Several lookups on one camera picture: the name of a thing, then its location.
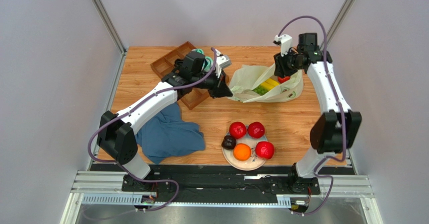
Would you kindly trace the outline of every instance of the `blue cloth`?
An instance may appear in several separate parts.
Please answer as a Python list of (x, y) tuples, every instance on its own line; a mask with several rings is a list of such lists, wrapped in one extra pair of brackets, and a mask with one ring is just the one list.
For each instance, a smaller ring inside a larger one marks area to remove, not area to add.
[(174, 103), (149, 120), (135, 135), (143, 154), (155, 164), (170, 156), (184, 156), (205, 149), (199, 125), (184, 122)]

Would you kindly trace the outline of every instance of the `red fruit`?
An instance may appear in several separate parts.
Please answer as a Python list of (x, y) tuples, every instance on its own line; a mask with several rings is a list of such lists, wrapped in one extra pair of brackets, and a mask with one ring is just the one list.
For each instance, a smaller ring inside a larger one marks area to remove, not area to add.
[(250, 123), (247, 132), (252, 138), (260, 138), (265, 134), (265, 127), (260, 122)]
[(274, 155), (274, 145), (267, 141), (259, 142), (256, 145), (255, 152), (258, 157), (269, 160)]
[(277, 81), (280, 82), (280, 84), (283, 83), (283, 82), (287, 82), (290, 79), (291, 79), (291, 77), (284, 77), (284, 78), (277, 77)]
[(230, 126), (230, 135), (236, 139), (246, 135), (246, 126), (242, 122), (233, 122)]

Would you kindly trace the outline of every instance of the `aluminum frame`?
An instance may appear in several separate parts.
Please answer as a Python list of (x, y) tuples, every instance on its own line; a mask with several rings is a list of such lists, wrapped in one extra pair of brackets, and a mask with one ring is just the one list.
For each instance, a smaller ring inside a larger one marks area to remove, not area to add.
[[(77, 220), (81, 204), (122, 204), (135, 205), (142, 195), (154, 195), (151, 192), (123, 192), (122, 181), (125, 172), (78, 171), (73, 183), (60, 223), (71, 224)], [(266, 174), (243, 176), (244, 179), (259, 179)], [(377, 207), (370, 181), (365, 175), (333, 175), (334, 185), (330, 198), (359, 198), (365, 218), (369, 224), (383, 223)], [(321, 195), (324, 198), (330, 185), (330, 179), (319, 179)], [(207, 202), (173, 202), (171, 206), (200, 206), (200, 207), (256, 207), (256, 208), (289, 208), (292, 197), (305, 195), (277, 195), (277, 203), (207, 203)]]

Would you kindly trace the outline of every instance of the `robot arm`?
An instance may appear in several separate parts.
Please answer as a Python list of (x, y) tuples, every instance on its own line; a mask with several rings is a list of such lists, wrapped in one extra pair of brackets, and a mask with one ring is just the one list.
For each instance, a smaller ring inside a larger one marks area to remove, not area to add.
[(100, 126), (123, 114), (129, 113), (129, 115), (110, 124), (98, 134), (97, 144), (100, 148), (131, 174), (141, 179), (146, 177), (150, 168), (137, 154), (137, 143), (134, 136), (144, 124), (165, 107), (190, 93), (192, 87), (186, 86), (192, 83), (199, 82), (194, 87), (207, 89), (213, 98), (231, 97), (233, 95), (226, 85), (223, 71), (223, 68), (231, 65), (231, 62), (226, 55), (222, 55), (219, 51), (216, 53), (215, 69), (211, 71), (210, 75), (207, 76), (210, 71), (203, 70), (209, 63), (205, 56), (199, 52), (191, 51), (184, 59), (176, 60), (173, 71), (162, 78), (162, 81), (152, 91), (137, 102), (117, 114), (110, 111), (105, 112), (101, 117)]
[[(350, 148), (361, 124), (362, 117), (359, 112), (352, 112), (350, 106), (344, 100), (335, 79), (329, 52), (326, 55), (328, 61), (328, 70), (326, 71), (323, 62), (323, 52), (317, 45), (316, 33), (300, 34), (296, 50), (290, 48), (292, 38), (289, 35), (282, 35), (280, 37), (276, 35), (274, 43), (280, 45), (280, 53), (274, 56), (274, 74), (283, 78), (303, 69), (313, 83), (319, 100), (322, 115), (311, 129), (311, 148), (292, 168), (297, 178), (313, 178), (314, 169), (321, 161), (325, 160), (319, 165), (320, 167), (328, 160), (327, 156), (333, 157), (342, 152), (342, 125), (345, 124), (346, 128), (346, 148)], [(332, 79), (336, 92), (333, 92), (331, 88), (328, 74)], [(341, 110), (337, 104), (335, 94), (341, 100), (345, 122), (341, 121)]]

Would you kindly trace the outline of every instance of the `wooden table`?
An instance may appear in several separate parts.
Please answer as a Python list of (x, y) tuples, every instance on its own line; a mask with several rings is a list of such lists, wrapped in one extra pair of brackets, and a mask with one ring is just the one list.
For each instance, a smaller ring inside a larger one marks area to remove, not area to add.
[[(201, 47), (213, 57), (210, 47)], [(174, 47), (130, 47), (111, 111), (116, 113), (151, 91), (160, 82), (150, 64)], [(274, 63), (273, 56), (279, 47), (219, 46), (216, 49), (230, 57), (232, 65), (225, 72), (232, 77), (242, 64), (266, 65)], [(208, 98), (193, 110), (181, 101), (182, 119), (200, 125), (206, 148), (187, 156), (170, 157), (162, 164), (227, 165), (222, 154), (221, 142), (229, 125), (235, 121), (250, 124), (261, 122), (266, 128), (268, 140), (275, 146), (275, 154), (265, 165), (292, 165), (299, 161), (310, 147), (310, 129), (320, 116), (316, 92), (307, 75), (304, 75), (304, 91), (297, 99), (285, 103), (240, 103), (227, 98)], [(141, 152), (147, 163), (151, 163)], [(102, 149), (98, 157), (112, 159)], [(344, 165), (330, 161), (330, 165)]]

